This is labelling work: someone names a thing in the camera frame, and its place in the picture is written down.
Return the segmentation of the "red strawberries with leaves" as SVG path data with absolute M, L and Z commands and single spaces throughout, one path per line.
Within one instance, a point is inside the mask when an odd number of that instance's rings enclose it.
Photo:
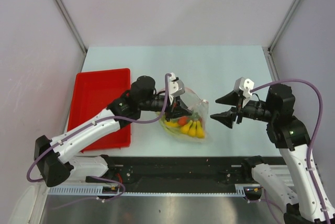
M 201 116 L 197 112 L 193 112 L 191 116 L 189 116 L 189 119 L 192 121 L 198 121 L 200 120 Z

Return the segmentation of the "orange carrot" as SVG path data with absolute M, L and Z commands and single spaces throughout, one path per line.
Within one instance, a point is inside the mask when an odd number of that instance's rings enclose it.
M 188 123 L 188 117 L 187 116 L 183 116 L 183 117 L 180 117 L 177 121 L 178 125 L 179 126 L 184 126 Z

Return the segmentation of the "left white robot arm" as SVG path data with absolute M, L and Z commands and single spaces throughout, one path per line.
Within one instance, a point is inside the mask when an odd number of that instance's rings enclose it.
M 112 181 L 116 170 L 108 164 L 107 156 L 80 157 L 77 154 L 130 124 L 146 125 L 162 118 L 190 116 L 192 111 L 181 98 L 186 91 L 184 83 L 174 73 L 167 73 L 164 82 L 164 90 L 157 92 L 152 77 L 140 76 L 130 89 L 96 116 L 59 136 L 37 138 L 27 180 L 45 182 L 48 187 L 58 186 L 70 178 Z

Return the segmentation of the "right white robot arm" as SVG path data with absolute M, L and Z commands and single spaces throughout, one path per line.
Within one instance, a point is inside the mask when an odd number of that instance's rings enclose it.
M 243 160 L 242 178 L 263 187 L 264 197 L 272 197 L 285 223 L 334 223 L 334 207 L 312 155 L 315 135 L 310 136 L 304 123 L 294 116 L 295 96 L 286 80 L 268 83 L 266 87 L 264 101 L 252 100 L 254 83 L 250 79 L 237 80 L 232 92 L 215 101 L 231 108 L 210 117 L 228 128 L 244 118 L 265 122 L 267 136 L 284 159 L 294 189 L 278 178 L 261 156 Z

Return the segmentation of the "clear zip top bag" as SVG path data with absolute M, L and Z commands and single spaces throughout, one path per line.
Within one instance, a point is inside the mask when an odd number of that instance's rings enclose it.
M 166 120 L 163 116 L 159 120 L 160 125 L 173 138 L 180 141 L 207 142 L 209 137 L 206 136 L 206 119 L 209 111 L 209 102 L 198 97 L 190 88 L 185 89 L 181 99 L 192 114 L 170 120 Z

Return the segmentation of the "small single yellow banana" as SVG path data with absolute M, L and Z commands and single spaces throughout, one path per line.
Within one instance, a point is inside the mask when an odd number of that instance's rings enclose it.
M 164 124 L 168 127 L 179 127 L 178 122 L 165 121 Z

